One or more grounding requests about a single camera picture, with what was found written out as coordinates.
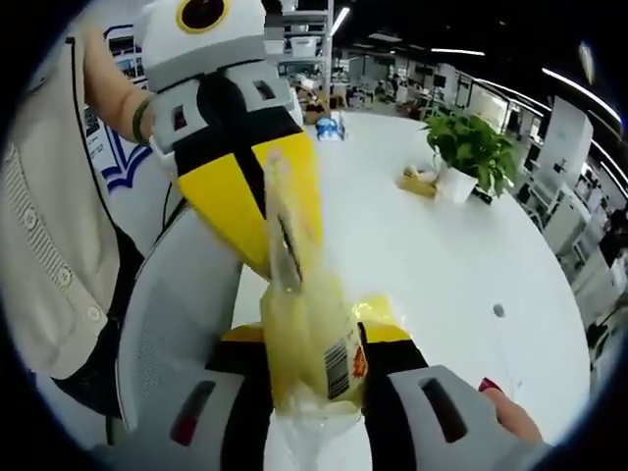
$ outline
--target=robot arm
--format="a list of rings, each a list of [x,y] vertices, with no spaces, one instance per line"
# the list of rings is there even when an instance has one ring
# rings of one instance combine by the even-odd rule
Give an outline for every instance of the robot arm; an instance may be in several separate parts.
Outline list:
[[[201,218],[269,278],[263,168],[290,160],[301,206],[322,232],[313,146],[290,115],[288,82],[266,61],[260,0],[159,0],[137,24],[155,92],[151,147]]]
[[[364,325],[366,339],[377,331]],[[523,471],[549,449],[507,432],[487,398],[445,367],[428,367],[401,331],[397,340],[387,332],[387,341],[364,342],[375,471]],[[273,402],[262,340],[259,328],[231,331],[206,369],[162,385],[110,456],[115,469],[263,469]]]

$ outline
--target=robot eye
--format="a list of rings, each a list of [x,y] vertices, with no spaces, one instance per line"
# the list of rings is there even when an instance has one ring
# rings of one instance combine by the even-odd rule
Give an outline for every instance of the robot eye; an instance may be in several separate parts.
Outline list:
[[[179,8],[178,23],[189,33],[205,32],[227,13],[227,0],[186,0]]]

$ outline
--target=computer monitor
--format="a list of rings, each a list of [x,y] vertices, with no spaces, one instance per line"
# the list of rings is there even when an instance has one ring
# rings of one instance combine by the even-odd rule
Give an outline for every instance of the computer monitor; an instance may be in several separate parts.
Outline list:
[[[437,86],[439,88],[443,88],[445,86],[445,84],[447,83],[447,79],[444,76],[434,76],[434,86]]]

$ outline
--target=wristband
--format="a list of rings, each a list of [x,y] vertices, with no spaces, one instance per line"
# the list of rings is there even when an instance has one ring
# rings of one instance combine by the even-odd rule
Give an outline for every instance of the wristband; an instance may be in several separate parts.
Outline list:
[[[151,98],[152,96],[144,98],[144,101],[139,104],[133,114],[133,137],[141,145],[149,145],[148,139],[146,139],[146,137],[144,137],[141,133],[141,120],[144,117],[146,109],[150,105]]]

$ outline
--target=person's hand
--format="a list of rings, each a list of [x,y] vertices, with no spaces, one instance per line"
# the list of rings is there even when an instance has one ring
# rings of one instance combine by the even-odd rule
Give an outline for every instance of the person's hand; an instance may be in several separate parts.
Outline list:
[[[542,442],[543,437],[537,424],[528,415],[523,407],[511,401],[501,390],[490,380],[485,383],[491,384],[481,390],[494,405],[497,412],[497,421],[511,434],[529,442]]]

